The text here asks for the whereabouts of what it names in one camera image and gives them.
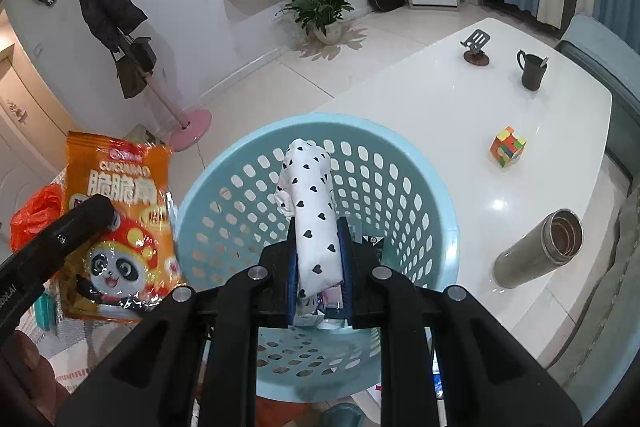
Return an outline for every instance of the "white fabric with black hearts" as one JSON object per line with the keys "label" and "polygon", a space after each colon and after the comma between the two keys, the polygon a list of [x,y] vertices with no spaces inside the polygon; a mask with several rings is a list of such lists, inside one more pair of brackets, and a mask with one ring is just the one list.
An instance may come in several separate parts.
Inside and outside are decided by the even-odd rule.
{"label": "white fabric with black hearts", "polygon": [[287,149],[275,193],[279,210],[296,218],[299,308],[342,282],[329,153],[303,139]]}

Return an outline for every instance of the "potted plant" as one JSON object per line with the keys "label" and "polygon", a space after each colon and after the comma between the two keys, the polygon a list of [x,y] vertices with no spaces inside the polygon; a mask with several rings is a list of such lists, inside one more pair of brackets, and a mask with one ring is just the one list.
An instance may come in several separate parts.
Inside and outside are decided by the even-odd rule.
{"label": "potted plant", "polygon": [[342,36],[342,12],[353,11],[347,0],[291,0],[285,10],[296,12],[296,22],[306,30],[312,27],[323,44],[337,44]]}

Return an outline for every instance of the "colorful puzzle cube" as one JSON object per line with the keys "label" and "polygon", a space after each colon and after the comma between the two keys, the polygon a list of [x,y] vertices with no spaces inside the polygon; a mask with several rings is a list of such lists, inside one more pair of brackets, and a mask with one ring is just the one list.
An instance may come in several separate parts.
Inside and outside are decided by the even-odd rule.
{"label": "colorful puzzle cube", "polygon": [[495,136],[494,143],[491,145],[491,154],[502,167],[516,161],[524,150],[526,143],[524,138],[516,138],[513,133],[513,128],[507,127]]}

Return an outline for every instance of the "panda face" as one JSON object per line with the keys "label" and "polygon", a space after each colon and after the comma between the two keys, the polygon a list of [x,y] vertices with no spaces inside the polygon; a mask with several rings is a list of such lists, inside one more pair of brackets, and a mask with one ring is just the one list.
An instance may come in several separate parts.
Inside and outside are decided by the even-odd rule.
{"label": "panda face", "polygon": [[89,276],[103,295],[123,298],[145,287],[145,266],[137,256],[118,244],[97,248],[89,258]]}

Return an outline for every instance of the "mug handle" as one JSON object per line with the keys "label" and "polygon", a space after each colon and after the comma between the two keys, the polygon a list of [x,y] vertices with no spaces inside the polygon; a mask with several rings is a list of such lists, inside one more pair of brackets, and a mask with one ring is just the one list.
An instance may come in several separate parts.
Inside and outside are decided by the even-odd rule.
{"label": "mug handle", "polygon": [[520,66],[520,69],[521,69],[522,71],[524,71],[524,66],[520,63],[520,57],[524,58],[524,59],[525,59],[525,62],[526,62],[526,58],[525,58],[525,56],[526,56],[526,53],[525,53],[524,51],[520,50],[520,51],[518,52],[518,55],[517,55],[517,57],[518,57],[518,65]]}

